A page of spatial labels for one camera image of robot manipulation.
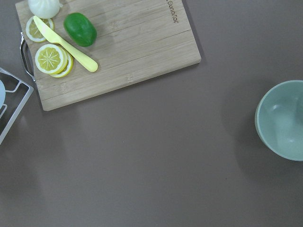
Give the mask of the green bowl robot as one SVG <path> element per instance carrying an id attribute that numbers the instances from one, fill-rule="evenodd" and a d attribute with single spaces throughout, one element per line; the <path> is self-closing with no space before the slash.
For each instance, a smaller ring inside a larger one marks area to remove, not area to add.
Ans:
<path id="1" fill-rule="evenodd" d="M 277 155 L 303 160 L 303 82 L 290 80 L 271 88 L 255 112 L 262 142 Z"/>

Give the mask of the bamboo cutting board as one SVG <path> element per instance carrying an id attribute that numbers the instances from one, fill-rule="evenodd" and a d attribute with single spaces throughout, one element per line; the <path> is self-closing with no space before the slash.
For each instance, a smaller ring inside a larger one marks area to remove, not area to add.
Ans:
<path id="1" fill-rule="evenodd" d="M 93 45 L 80 51 L 98 63 L 89 72 L 77 61 L 63 78 L 34 68 L 42 108 L 51 111 L 201 61 L 180 0 L 64 0 L 53 18 L 55 32 L 72 43 L 63 27 L 73 12 L 97 30 Z"/>

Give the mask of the lemon slice bottom stacked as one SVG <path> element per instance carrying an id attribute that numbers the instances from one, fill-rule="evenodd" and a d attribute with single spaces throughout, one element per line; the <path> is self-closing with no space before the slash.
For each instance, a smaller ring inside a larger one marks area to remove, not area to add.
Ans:
<path id="1" fill-rule="evenodd" d="M 72 56 L 68 52 L 65 51 L 65 53 L 67 55 L 67 65 L 58 74 L 50 74 L 51 77 L 62 78 L 62 77 L 67 76 L 71 72 L 71 70 L 73 68 L 73 58 L 72 58 Z"/>

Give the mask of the lemon slice stacked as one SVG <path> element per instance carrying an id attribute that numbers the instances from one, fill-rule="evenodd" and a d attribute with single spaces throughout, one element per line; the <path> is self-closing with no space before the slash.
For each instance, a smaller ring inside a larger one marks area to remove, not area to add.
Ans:
<path id="1" fill-rule="evenodd" d="M 62 78 L 62 77 L 67 76 L 71 72 L 71 70 L 73 68 L 73 58 L 72 58 L 72 56 L 68 52 L 65 51 L 65 53 L 67 55 L 67 65 L 58 74 L 50 74 L 51 77 Z"/>
<path id="2" fill-rule="evenodd" d="M 45 74 L 58 74 L 67 66 L 67 54 L 55 44 L 45 44 L 35 55 L 36 67 Z"/>

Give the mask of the green lime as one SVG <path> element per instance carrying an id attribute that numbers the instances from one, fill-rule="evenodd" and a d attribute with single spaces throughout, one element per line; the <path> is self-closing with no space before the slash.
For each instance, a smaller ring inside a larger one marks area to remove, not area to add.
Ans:
<path id="1" fill-rule="evenodd" d="M 91 46 L 97 38 L 96 28 L 85 15 L 79 12 L 69 14 L 63 26 L 70 38 L 79 46 Z"/>

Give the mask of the lemon slice top stacked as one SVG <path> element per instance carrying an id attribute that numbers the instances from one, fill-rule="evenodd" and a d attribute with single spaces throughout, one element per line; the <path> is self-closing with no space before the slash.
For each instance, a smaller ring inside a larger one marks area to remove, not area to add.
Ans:
<path id="1" fill-rule="evenodd" d="M 55 44 L 45 44 L 35 55 L 36 67 L 45 74 L 58 74 L 67 66 L 67 54 Z"/>

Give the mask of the yellow plastic knife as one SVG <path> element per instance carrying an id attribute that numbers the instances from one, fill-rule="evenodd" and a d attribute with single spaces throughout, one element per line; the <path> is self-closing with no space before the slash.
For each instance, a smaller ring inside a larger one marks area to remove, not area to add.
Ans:
<path id="1" fill-rule="evenodd" d="M 54 32 L 48 25 L 46 25 L 39 17 L 33 16 L 36 27 L 42 36 L 52 44 L 60 44 L 68 53 L 70 53 L 85 69 L 90 72 L 95 72 L 98 69 L 98 64 L 95 60 L 76 49 L 56 32 Z"/>

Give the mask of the lemon slice upper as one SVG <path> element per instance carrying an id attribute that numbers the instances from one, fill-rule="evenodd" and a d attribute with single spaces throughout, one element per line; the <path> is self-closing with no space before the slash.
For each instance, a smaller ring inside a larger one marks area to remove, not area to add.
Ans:
<path id="1" fill-rule="evenodd" d="M 54 23 L 51 18 L 42 19 L 42 21 L 48 25 L 52 30 L 54 30 Z M 34 22 L 34 17 L 31 17 L 26 24 L 26 35 L 27 37 L 37 43 L 41 43 L 46 41 L 46 38 L 40 33 L 39 29 L 36 27 Z"/>

